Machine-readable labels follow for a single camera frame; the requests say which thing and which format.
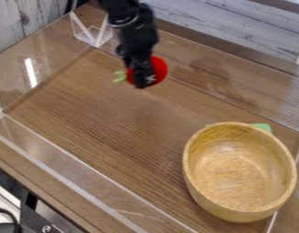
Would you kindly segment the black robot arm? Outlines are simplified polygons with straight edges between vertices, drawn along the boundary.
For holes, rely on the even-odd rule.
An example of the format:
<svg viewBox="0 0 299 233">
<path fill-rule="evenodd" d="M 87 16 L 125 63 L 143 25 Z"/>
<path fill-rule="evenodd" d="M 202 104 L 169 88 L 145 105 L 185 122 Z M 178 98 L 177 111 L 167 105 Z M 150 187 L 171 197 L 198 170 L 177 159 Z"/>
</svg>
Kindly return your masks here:
<svg viewBox="0 0 299 233">
<path fill-rule="evenodd" d="M 139 0 L 97 0 L 109 14 L 109 24 L 118 32 L 117 53 L 133 70 L 134 85 L 150 87 L 155 81 L 151 62 L 153 50 L 159 42 L 155 13 Z"/>
</svg>

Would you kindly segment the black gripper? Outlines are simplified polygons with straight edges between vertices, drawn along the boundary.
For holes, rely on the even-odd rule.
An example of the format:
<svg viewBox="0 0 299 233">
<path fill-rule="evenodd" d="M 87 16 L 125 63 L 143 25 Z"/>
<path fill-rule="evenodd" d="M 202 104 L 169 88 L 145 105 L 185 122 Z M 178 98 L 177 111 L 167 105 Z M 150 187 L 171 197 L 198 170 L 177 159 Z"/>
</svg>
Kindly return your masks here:
<svg viewBox="0 0 299 233">
<path fill-rule="evenodd" d="M 157 82 L 155 69 L 149 61 L 159 41 L 154 13 L 115 14 L 115 30 L 119 39 L 117 53 L 126 67 L 133 69 L 135 87 L 145 89 Z"/>
</svg>

